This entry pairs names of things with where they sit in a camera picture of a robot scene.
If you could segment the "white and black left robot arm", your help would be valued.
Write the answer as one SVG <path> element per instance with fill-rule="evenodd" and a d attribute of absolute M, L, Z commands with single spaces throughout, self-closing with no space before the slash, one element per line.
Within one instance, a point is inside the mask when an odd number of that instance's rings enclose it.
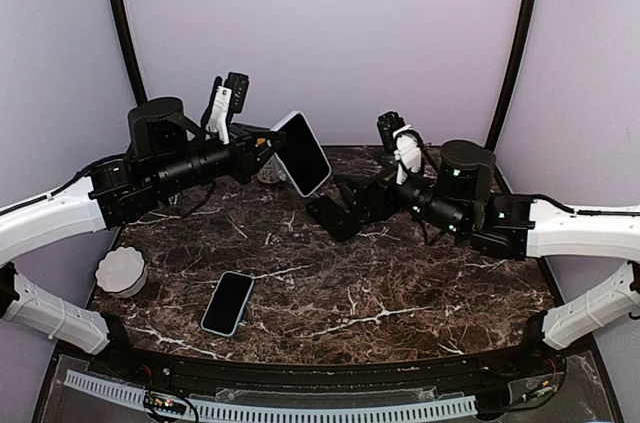
<path fill-rule="evenodd" d="M 286 141 L 282 131 L 230 124 L 210 133 L 187 118 L 176 97 L 157 98 L 128 114 L 130 145 L 95 161 L 62 186 L 1 211 L 1 317 L 65 341 L 120 379 L 141 370 L 115 316 L 89 311 L 57 297 L 19 273 L 17 257 L 85 233 L 113 230 L 166 205 L 194 186 L 230 176 L 240 184 Z"/>

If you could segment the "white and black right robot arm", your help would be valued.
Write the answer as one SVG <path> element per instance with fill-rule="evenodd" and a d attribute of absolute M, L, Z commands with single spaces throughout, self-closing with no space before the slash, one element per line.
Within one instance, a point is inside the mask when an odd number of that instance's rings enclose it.
<path fill-rule="evenodd" d="M 334 179 L 352 216 L 362 224 L 405 210 L 421 224 L 492 258 L 574 255 L 622 260 L 603 282 L 528 319 L 523 345 L 510 356 L 517 375 L 534 375 L 547 363 L 549 348 L 562 350 L 620 317 L 638 318 L 638 207 L 569 207 L 546 195 L 494 193 L 494 153 L 466 140 L 440 148 L 434 178 L 424 174 L 424 153 L 415 136 L 399 135 L 388 147 L 395 165 L 369 178 Z"/>

